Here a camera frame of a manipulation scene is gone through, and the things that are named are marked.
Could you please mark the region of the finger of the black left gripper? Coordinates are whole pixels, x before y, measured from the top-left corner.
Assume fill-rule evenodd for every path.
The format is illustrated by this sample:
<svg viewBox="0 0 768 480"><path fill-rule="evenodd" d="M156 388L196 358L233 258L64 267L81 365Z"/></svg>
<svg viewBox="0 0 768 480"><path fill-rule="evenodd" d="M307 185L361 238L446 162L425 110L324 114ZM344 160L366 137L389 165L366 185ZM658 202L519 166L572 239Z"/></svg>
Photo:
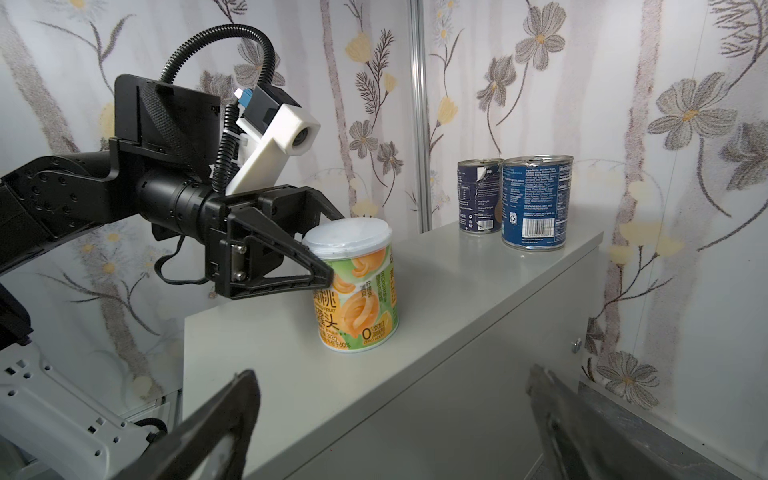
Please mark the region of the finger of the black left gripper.
<svg viewBox="0 0 768 480"><path fill-rule="evenodd" d="M330 285L331 267L257 208L246 207L227 218L227 240L243 253L228 254L224 295L245 299Z"/></svg>
<svg viewBox="0 0 768 480"><path fill-rule="evenodd" d="M344 219L333 203L313 187L277 188L272 199L272 220L291 236L305 235L320 224L322 217L330 221Z"/></svg>

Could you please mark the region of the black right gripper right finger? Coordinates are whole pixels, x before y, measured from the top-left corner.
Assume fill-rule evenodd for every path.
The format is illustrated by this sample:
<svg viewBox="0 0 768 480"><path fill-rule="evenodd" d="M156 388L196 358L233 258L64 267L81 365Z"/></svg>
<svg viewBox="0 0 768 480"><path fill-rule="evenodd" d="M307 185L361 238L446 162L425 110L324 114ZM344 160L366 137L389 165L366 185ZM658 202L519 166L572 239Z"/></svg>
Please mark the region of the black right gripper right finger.
<svg viewBox="0 0 768 480"><path fill-rule="evenodd" d="M526 393L544 463L554 479L673 479L675 472L634 445L553 371L535 364Z"/></svg>

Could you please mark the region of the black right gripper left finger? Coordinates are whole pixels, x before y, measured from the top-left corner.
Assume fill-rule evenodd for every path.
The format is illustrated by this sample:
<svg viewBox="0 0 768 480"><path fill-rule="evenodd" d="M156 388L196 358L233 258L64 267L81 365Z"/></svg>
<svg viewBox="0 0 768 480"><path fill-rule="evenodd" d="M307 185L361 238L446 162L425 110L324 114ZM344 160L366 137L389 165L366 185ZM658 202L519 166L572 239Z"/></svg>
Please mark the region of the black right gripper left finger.
<svg viewBox="0 0 768 480"><path fill-rule="evenodd" d="M241 479L261 406L253 370L234 376L118 479Z"/></svg>

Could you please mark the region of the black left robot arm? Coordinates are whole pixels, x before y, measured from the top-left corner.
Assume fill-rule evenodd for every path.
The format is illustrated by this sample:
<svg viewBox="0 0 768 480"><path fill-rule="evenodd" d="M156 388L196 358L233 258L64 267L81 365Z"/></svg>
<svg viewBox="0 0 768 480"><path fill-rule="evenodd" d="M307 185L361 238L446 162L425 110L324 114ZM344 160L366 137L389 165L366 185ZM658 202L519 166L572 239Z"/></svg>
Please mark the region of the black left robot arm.
<svg viewBox="0 0 768 480"><path fill-rule="evenodd" d="M263 50L257 83L223 104L175 84L205 46L230 38ZM332 268L301 238L339 210L311 187L279 185L306 153L319 123L273 82L274 47L243 24L206 29L184 42L158 79L115 83L115 134L106 150L37 158L1 180L1 268L11 271L102 226L140 216L156 239L205 248L205 282L231 300L328 287ZM189 426L124 420L61 375L32 341L27 310L1 293L1 434L67 479L189 475L231 438L221 471L243 469L260 395L239 375Z"/></svg>

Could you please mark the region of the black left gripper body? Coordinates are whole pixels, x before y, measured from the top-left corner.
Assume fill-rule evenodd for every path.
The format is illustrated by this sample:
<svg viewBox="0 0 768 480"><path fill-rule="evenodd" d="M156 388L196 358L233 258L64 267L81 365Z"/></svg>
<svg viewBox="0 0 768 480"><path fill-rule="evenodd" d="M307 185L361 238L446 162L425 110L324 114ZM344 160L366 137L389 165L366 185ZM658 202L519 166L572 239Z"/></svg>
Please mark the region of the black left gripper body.
<svg viewBox="0 0 768 480"><path fill-rule="evenodd" d="M205 277L228 299L283 293L298 276L270 274L293 255L287 199L293 187L273 187L226 197L210 193L203 203Z"/></svg>

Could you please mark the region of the dark navy label can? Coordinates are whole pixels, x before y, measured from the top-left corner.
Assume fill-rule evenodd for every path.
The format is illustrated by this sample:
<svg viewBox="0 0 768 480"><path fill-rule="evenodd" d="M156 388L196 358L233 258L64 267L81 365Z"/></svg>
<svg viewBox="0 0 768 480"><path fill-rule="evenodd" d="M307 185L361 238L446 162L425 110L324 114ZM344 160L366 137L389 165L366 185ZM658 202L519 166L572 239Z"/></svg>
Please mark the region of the dark navy label can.
<svg viewBox="0 0 768 480"><path fill-rule="evenodd" d="M457 164L458 224L473 235L501 228L501 165L499 158L471 159Z"/></svg>

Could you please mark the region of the light blue label can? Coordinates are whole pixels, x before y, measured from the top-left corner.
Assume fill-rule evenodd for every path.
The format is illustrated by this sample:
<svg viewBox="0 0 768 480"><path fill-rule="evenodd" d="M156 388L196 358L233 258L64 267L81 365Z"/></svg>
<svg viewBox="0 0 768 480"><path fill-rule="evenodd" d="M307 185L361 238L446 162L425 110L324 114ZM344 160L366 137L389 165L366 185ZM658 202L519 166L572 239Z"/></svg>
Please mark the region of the light blue label can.
<svg viewBox="0 0 768 480"><path fill-rule="evenodd" d="M564 246L572 168L570 155L531 155L501 164L501 238L517 249L549 251Z"/></svg>

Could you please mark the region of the peach can white lid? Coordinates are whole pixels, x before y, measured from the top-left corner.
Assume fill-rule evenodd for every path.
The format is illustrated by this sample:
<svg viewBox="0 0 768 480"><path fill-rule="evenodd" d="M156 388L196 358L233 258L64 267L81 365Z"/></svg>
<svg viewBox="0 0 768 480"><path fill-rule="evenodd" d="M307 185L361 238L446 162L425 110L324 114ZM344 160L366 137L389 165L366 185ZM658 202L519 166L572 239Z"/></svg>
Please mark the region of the peach can white lid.
<svg viewBox="0 0 768 480"><path fill-rule="evenodd" d="M313 293L322 343L356 353L385 342L399 325L393 230L378 218L330 221L303 243L332 269L331 284Z"/></svg>

